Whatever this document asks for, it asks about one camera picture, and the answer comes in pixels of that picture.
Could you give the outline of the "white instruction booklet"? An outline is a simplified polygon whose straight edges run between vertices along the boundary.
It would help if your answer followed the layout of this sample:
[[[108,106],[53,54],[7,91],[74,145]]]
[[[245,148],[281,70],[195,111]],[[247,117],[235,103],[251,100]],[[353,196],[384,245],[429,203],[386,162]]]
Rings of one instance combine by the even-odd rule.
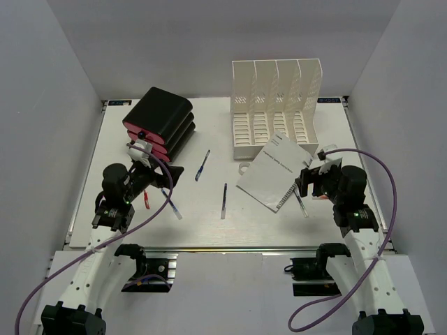
[[[250,163],[236,186],[274,213],[295,188],[295,178],[312,164],[312,155],[279,131]]]

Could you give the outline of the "green pen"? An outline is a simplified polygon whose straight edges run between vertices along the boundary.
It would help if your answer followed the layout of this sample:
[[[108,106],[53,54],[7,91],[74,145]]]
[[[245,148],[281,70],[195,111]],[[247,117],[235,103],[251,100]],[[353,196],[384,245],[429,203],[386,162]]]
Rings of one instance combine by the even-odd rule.
[[[306,208],[305,208],[305,204],[304,204],[304,202],[302,201],[302,198],[300,197],[300,193],[299,193],[299,191],[298,191],[297,188],[294,189],[294,194],[295,194],[295,196],[296,196],[296,198],[297,198],[297,201],[298,201],[298,203],[299,203],[299,205],[300,205],[300,208],[301,208],[301,211],[302,211],[302,213],[303,213],[303,216],[304,216],[305,218],[309,218],[309,214],[308,214],[308,212],[307,212],[307,210],[306,210]]]

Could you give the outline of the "blue clear-cap pen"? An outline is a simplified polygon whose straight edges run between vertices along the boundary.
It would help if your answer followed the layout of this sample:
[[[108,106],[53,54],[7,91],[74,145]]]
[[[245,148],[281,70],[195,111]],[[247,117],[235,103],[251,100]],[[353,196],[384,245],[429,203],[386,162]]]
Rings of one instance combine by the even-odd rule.
[[[173,201],[168,197],[168,194],[165,192],[165,190],[162,188],[161,192],[163,194],[163,196],[165,197],[165,199],[168,200],[169,205],[171,206],[173,213],[176,215],[178,220],[182,220],[182,215],[179,212],[178,208],[175,206],[175,204],[173,203]]]

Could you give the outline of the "black pink drawer organizer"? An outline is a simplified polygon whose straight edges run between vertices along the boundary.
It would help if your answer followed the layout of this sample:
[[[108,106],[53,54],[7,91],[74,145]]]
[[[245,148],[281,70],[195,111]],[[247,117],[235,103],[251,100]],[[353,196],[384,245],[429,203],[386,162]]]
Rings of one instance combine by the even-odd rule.
[[[152,87],[123,118],[128,136],[152,145],[154,155],[171,163],[195,131],[192,103]]]

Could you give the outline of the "dark blue pen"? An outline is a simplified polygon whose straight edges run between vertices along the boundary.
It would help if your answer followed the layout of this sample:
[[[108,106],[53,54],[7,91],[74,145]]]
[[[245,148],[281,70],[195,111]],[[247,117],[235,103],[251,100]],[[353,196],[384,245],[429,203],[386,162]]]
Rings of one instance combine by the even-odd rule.
[[[228,184],[225,183],[224,187],[223,187],[223,199],[222,199],[222,205],[221,205],[221,220],[225,219],[225,217],[226,217],[227,190],[228,190]]]

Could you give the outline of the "red white marker pen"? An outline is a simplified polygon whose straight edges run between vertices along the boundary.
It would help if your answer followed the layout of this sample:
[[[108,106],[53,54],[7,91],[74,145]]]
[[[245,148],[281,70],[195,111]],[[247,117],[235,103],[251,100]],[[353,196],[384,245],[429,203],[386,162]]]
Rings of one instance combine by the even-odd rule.
[[[319,195],[319,196],[312,196],[313,200],[329,200],[329,198],[326,195]]]

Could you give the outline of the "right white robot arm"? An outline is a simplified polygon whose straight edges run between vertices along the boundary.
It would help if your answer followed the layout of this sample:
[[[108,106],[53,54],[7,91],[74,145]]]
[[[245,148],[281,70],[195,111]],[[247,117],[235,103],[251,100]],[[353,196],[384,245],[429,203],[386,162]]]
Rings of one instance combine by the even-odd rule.
[[[403,304],[382,256],[386,239],[365,204],[366,172],[352,165],[305,168],[295,182],[301,197],[312,186],[313,196],[324,195],[333,204],[333,218],[344,241],[321,244],[315,268],[323,278],[334,280],[358,314],[353,334],[422,334],[422,318]]]

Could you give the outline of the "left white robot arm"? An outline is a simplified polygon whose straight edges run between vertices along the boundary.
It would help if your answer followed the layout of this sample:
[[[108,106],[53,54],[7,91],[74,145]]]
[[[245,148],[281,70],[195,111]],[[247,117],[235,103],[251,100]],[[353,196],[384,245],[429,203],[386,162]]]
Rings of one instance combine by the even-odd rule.
[[[125,244],[135,209],[132,202],[149,186],[175,186],[184,169],[160,165],[161,173],[140,161],[131,167],[113,163],[103,171],[102,191],[95,200],[87,257],[78,261],[75,274],[57,303],[41,313],[44,334],[104,334],[107,303],[128,283],[148,275],[144,248]]]

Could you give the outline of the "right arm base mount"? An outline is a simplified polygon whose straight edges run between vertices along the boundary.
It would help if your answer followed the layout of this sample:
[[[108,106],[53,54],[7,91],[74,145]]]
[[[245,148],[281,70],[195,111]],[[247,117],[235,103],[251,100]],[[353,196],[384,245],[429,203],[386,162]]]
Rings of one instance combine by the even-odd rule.
[[[291,258],[284,273],[291,276],[294,297],[346,295],[358,282],[348,247],[321,244],[313,257]]]

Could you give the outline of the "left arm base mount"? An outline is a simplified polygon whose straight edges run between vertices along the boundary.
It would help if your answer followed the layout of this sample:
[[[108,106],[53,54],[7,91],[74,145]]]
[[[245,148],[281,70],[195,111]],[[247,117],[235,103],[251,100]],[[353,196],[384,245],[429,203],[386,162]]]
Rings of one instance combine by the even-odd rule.
[[[115,257],[130,260],[132,276],[123,286],[122,292],[168,293],[172,287],[168,278],[168,258],[149,258],[143,247],[137,244],[122,244]]]

